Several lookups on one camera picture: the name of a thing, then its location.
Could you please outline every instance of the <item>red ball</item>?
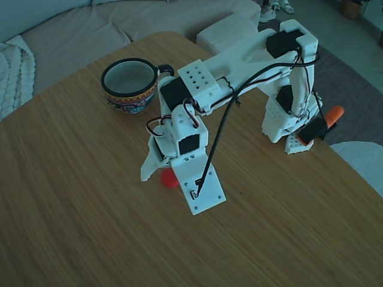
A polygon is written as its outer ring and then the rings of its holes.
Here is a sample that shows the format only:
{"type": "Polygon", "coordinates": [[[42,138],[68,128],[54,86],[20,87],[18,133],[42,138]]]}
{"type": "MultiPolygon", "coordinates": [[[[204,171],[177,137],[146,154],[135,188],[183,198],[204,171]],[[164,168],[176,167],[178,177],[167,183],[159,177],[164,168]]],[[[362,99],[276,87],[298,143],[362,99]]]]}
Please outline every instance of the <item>red ball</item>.
{"type": "Polygon", "coordinates": [[[171,168],[165,169],[162,172],[161,181],[164,186],[170,187],[170,188],[175,188],[180,185],[180,183],[178,182],[173,172],[173,169],[171,168]]]}

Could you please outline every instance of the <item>black mug rim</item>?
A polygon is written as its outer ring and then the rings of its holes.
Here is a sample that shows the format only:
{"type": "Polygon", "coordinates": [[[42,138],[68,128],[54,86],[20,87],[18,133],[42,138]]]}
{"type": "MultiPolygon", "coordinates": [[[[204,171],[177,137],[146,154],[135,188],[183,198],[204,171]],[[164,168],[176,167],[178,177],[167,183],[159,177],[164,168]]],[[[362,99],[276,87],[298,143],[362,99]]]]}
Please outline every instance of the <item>black mug rim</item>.
{"type": "Polygon", "coordinates": [[[134,97],[134,96],[138,96],[139,94],[142,94],[142,93],[145,93],[147,90],[149,90],[150,88],[152,88],[152,86],[154,86],[154,84],[157,82],[157,79],[158,79],[158,74],[157,74],[157,71],[158,71],[158,68],[155,67],[152,63],[150,63],[149,61],[145,60],[145,59],[141,59],[141,58],[127,58],[127,59],[122,59],[122,60],[119,60],[117,62],[114,62],[113,64],[109,65],[109,67],[107,67],[104,72],[102,73],[102,76],[101,76],[101,85],[102,85],[102,88],[110,95],[112,96],[115,96],[115,97],[134,97]],[[154,72],[154,77],[153,77],[153,80],[144,88],[142,88],[141,90],[139,91],[135,91],[133,93],[117,93],[115,91],[112,91],[110,90],[106,85],[105,85],[105,76],[107,75],[107,73],[115,66],[121,64],[121,63],[124,63],[124,62],[141,62],[141,63],[145,63],[147,64],[148,66],[150,66],[152,69],[153,69],[153,72],[154,72]]]}

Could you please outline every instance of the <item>couch cushion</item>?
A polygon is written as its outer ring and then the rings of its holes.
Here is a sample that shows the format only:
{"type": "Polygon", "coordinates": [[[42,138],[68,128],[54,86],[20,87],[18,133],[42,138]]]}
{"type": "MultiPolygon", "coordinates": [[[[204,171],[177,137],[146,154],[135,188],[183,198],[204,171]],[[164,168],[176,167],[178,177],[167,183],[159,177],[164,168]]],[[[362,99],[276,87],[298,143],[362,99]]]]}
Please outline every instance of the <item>couch cushion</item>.
{"type": "Polygon", "coordinates": [[[36,59],[34,95],[95,60],[130,44],[95,7],[65,12],[22,34],[36,59]]]}
{"type": "Polygon", "coordinates": [[[90,3],[91,0],[2,0],[0,42],[5,42],[57,14],[90,3]]]}
{"type": "Polygon", "coordinates": [[[260,13],[253,0],[123,1],[96,8],[134,41],[161,31],[194,40],[198,32],[233,13],[255,19],[260,13]]]}
{"type": "Polygon", "coordinates": [[[106,4],[106,3],[109,3],[109,2],[116,2],[116,1],[122,1],[122,0],[93,0],[92,1],[92,5],[106,4]]]}

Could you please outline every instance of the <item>mug handle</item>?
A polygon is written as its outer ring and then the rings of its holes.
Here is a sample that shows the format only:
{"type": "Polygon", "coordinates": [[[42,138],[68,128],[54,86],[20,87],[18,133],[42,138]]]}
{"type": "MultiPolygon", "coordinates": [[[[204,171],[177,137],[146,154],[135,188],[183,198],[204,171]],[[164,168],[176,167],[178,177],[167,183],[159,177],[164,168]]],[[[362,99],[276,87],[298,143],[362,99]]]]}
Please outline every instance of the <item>mug handle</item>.
{"type": "Polygon", "coordinates": [[[160,73],[169,72],[172,77],[174,76],[174,70],[171,65],[160,65],[158,66],[158,71],[160,73]]]}

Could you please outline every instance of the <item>floor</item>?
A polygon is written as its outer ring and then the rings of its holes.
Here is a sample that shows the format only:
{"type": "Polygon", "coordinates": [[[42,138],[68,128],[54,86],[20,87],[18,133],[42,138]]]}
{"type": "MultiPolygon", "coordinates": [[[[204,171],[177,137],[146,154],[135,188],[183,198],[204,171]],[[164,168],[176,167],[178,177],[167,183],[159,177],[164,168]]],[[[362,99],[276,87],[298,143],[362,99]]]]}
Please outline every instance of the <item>floor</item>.
{"type": "Polygon", "coordinates": [[[381,34],[378,28],[362,18],[352,21],[343,17],[337,0],[290,0],[290,4],[295,13],[277,11],[278,20],[298,20],[322,47],[383,93],[383,48],[377,44],[381,34]]]}

